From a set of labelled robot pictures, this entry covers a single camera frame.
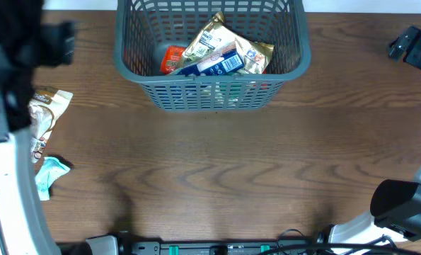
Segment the beige snack bag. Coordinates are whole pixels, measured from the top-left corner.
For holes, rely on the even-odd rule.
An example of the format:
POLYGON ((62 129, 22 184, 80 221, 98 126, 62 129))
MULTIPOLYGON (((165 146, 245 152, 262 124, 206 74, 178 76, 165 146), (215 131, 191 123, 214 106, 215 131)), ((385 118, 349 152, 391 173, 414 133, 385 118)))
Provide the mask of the beige snack bag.
POLYGON ((41 159, 57 120, 66 111, 72 98, 73 93, 50 86, 39 86, 35 89, 28 105, 31 118, 32 163, 41 159))

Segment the small teal white sachet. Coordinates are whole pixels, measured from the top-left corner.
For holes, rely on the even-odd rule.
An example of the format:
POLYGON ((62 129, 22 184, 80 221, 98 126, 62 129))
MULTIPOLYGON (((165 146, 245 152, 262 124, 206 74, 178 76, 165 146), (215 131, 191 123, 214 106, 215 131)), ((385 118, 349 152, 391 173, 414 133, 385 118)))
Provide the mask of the small teal white sachet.
POLYGON ((52 184, 61 176, 69 173, 71 168, 56 157, 45 157, 43 165, 35 176, 35 184, 39 199, 46 201, 50 199, 49 189, 52 184))

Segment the orange spaghetti packet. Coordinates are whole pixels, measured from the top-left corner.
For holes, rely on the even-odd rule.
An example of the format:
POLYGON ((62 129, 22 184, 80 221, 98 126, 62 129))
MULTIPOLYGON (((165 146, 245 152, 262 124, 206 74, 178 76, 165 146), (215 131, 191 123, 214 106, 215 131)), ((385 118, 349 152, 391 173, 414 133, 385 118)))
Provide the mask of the orange spaghetti packet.
POLYGON ((184 51, 185 47, 175 45, 169 46, 162 59, 160 72, 169 74, 174 71, 184 51))

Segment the gold foil food pouch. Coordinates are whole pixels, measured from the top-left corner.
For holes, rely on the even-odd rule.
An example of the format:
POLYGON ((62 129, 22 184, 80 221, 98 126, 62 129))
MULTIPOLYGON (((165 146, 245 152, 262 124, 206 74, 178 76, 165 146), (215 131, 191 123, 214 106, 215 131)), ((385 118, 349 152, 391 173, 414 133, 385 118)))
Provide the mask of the gold foil food pouch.
POLYGON ((275 48, 274 45, 264 42, 249 41, 228 29, 224 25, 224 15, 220 11, 206 23, 195 39, 185 48, 176 69, 207 57, 213 51, 230 43, 237 44, 237 52, 245 63, 242 69, 234 72, 239 74, 262 74, 270 63, 275 48))

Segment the tissue pocket pack bundle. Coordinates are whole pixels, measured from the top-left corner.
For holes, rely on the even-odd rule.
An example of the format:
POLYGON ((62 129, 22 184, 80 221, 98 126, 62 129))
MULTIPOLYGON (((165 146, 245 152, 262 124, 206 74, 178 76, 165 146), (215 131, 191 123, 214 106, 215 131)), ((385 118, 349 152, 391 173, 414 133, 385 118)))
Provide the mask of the tissue pocket pack bundle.
POLYGON ((171 75, 185 76, 221 76, 234 73, 245 66, 242 57, 237 52, 237 44, 232 42, 207 57, 196 60, 187 66, 177 68, 171 75))

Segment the green lid jar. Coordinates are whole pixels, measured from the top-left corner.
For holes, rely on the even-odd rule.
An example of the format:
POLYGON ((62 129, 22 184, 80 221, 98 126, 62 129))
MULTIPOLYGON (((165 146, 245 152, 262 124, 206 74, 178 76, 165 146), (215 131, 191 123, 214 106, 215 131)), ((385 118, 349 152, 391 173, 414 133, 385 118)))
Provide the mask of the green lid jar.
POLYGON ((220 84, 215 88, 215 100, 218 103, 236 103, 241 96, 241 85, 220 84))

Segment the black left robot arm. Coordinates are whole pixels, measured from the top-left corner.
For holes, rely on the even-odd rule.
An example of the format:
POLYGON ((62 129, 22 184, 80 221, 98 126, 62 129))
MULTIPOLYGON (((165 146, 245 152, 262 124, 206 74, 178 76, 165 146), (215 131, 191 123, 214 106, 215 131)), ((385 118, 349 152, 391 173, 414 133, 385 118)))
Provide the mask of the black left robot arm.
POLYGON ((0 0, 0 254, 117 254, 112 235, 56 243, 30 158, 36 68, 70 64, 74 25, 42 23, 43 1, 0 0))

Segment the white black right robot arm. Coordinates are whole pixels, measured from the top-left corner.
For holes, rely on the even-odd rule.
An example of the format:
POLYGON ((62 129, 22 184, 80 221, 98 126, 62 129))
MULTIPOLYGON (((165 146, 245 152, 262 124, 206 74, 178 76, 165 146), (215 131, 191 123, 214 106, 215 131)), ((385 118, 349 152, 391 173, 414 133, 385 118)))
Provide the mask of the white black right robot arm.
MULTIPOLYGON (((388 57, 421 71, 421 29, 407 28, 388 46, 388 57)), ((329 227, 325 244, 385 245, 421 240, 421 167, 412 181, 387 179, 375 190, 369 211, 329 227)))

